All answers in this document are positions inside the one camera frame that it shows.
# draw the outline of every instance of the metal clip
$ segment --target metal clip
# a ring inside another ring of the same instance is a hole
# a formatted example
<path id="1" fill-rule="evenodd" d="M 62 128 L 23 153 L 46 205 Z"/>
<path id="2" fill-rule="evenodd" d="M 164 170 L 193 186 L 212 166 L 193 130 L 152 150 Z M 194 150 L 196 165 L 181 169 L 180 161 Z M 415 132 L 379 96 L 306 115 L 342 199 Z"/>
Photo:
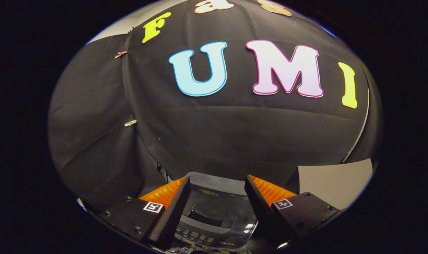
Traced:
<path id="1" fill-rule="evenodd" d="M 120 56 L 124 55 L 128 53 L 127 51 L 123 51 L 123 52 L 118 52 L 118 55 L 115 58 L 119 58 Z"/>
<path id="2" fill-rule="evenodd" d="M 137 123 L 137 119 L 135 119 L 135 120 L 133 120 L 133 121 L 130 121 L 130 122 L 127 122 L 127 123 L 125 123 L 125 127 L 129 127 L 129 126 L 131 126 L 131 125 L 133 125 L 133 124 L 135 124 L 135 123 Z"/>

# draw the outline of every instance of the screw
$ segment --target screw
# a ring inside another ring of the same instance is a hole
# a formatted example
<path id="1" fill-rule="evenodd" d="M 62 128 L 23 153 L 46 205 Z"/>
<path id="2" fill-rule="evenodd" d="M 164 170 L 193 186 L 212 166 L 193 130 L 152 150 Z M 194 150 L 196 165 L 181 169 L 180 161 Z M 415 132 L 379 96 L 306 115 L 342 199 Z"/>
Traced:
<path id="1" fill-rule="evenodd" d="M 143 233 L 143 229 L 139 228 L 138 226 L 135 226 L 134 229 L 139 235 Z"/>

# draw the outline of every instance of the light blue letter u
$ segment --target light blue letter u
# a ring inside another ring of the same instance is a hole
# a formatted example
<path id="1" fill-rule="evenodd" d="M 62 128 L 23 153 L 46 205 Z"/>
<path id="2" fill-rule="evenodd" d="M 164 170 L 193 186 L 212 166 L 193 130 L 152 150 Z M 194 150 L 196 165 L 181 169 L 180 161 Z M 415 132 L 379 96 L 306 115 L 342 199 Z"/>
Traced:
<path id="1" fill-rule="evenodd" d="M 211 42 L 201 46 L 200 51 L 208 54 L 211 67 L 211 78 L 205 82 L 194 79 L 190 57 L 192 50 L 183 50 L 168 59 L 173 65 L 178 88 L 190 96 L 206 96 L 219 91 L 227 81 L 227 68 L 225 67 L 224 48 L 226 42 Z"/>

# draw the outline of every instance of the orange ridged gripper pad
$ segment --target orange ridged gripper pad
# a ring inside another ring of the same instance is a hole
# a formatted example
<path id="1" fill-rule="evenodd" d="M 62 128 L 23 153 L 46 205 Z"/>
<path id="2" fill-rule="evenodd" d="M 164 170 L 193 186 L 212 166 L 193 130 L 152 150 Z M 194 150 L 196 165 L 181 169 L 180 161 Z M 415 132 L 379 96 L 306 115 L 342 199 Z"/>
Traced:
<path id="1" fill-rule="evenodd" d="M 143 201 L 163 204 L 165 209 L 167 209 L 184 179 L 185 177 L 181 177 L 178 180 L 175 180 L 171 183 L 167 183 L 166 185 L 141 196 L 139 199 Z"/>
<path id="2" fill-rule="evenodd" d="M 254 177 L 252 175 L 248 175 L 253 183 L 256 185 L 258 190 L 266 201 L 267 205 L 270 207 L 272 203 L 277 202 L 279 200 L 285 198 L 292 198 L 293 196 L 297 196 L 297 194 L 292 193 L 289 190 L 283 189 L 280 186 L 274 185 L 273 183 L 269 183 L 263 179 L 258 177 Z"/>

